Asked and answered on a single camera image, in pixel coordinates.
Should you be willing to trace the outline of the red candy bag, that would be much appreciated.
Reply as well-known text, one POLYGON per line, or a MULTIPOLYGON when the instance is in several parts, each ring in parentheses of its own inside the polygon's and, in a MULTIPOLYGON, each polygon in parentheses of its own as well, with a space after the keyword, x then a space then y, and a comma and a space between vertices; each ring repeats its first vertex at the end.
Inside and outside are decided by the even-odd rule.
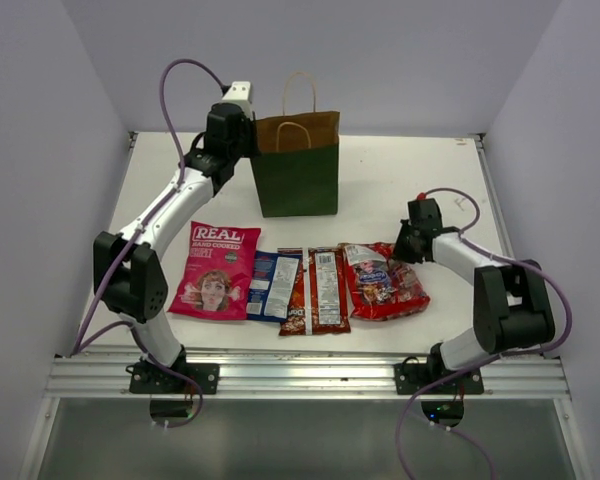
POLYGON ((392 243, 341 243, 351 316, 387 321, 425 311, 430 297, 410 264, 395 259, 392 243))

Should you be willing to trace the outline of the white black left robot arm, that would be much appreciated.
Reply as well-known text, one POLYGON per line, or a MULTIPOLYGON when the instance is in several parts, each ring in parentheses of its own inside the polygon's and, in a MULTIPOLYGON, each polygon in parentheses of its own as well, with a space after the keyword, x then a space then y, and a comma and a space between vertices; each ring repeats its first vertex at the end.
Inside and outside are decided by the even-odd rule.
POLYGON ((242 158, 258 152, 251 101, 226 95, 207 115, 203 146, 181 157, 170 183, 120 232, 100 233, 93 244, 94 300, 132 327, 150 361, 172 366, 183 347, 164 304, 168 292, 161 259, 176 234, 233 177, 242 158))

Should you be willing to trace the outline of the green brown paper bag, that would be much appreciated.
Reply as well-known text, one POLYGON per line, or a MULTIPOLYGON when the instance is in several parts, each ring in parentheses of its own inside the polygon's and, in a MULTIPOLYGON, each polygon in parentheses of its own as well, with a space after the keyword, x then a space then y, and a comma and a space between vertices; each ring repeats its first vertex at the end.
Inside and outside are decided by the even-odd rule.
POLYGON ((260 155, 250 160, 265 218, 335 215, 339 206, 340 113, 317 108, 313 77, 311 110, 256 121, 260 155))

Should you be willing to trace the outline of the pink Real chips bag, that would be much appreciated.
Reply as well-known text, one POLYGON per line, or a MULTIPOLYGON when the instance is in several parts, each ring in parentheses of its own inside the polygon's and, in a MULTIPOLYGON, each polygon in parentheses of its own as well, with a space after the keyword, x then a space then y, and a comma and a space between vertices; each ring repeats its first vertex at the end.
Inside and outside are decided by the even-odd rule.
POLYGON ((213 321, 247 317, 259 228, 191 223, 188 256, 170 313, 213 321))

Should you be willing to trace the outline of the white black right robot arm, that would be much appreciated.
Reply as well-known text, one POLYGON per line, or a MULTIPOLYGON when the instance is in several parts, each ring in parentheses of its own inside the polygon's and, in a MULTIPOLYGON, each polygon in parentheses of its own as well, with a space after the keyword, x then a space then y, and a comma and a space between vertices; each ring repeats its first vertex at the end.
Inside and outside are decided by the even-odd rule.
POLYGON ((432 198, 421 195, 407 203, 407 210, 393 257, 410 264, 436 263, 473 287, 472 326, 434 345, 427 356, 433 379, 554 338, 555 322, 537 264, 513 264, 469 247, 458 228, 443 225, 432 198))

